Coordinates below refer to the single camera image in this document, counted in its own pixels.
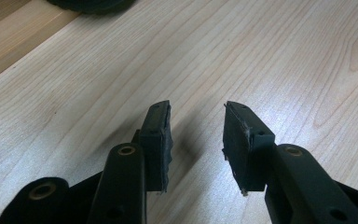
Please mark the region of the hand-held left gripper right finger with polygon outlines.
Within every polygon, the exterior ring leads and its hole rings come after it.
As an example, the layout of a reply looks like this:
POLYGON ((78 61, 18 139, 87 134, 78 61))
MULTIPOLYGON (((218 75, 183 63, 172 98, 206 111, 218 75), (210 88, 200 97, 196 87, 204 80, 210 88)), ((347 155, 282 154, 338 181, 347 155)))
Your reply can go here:
POLYGON ((263 191, 269 166, 267 152, 273 148, 275 134, 248 106, 227 101, 223 153, 240 191, 263 191))

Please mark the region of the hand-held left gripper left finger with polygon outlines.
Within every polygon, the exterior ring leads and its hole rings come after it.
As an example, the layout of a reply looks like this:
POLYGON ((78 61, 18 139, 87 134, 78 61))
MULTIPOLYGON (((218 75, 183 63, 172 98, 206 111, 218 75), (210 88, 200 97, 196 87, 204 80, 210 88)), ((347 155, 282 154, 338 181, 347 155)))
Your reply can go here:
POLYGON ((142 127, 136 131, 132 139, 144 150, 147 191, 166 192, 168 189, 173 146, 171 109, 169 100, 151 105, 142 127))

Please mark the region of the all-black lace-up shoe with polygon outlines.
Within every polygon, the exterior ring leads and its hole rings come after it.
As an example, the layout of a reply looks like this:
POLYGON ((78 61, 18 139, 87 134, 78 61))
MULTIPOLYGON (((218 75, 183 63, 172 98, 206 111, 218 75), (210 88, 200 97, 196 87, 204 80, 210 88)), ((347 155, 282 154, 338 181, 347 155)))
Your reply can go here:
POLYGON ((54 6, 86 14, 118 13, 137 0, 47 0, 54 6))

